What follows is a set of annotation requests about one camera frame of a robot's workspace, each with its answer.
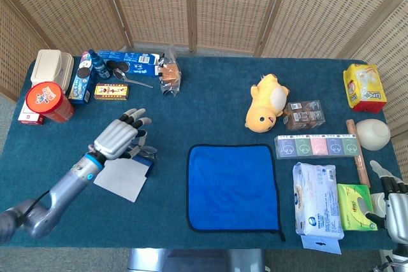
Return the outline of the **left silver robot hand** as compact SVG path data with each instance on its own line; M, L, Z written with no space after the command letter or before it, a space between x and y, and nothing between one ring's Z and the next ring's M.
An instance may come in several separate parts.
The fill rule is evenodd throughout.
M152 121L144 117L145 108L131 108L113 120L89 145L89 154L102 163L118 158L132 158L140 153L147 131L143 127Z

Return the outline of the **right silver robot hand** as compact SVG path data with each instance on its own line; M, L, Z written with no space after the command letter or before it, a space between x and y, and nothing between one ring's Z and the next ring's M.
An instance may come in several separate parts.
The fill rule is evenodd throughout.
M357 200L362 214L378 227L386 229L394 243L407 245L407 184L371 160L370 166L381 180L386 207L385 217L372 213L363 198Z

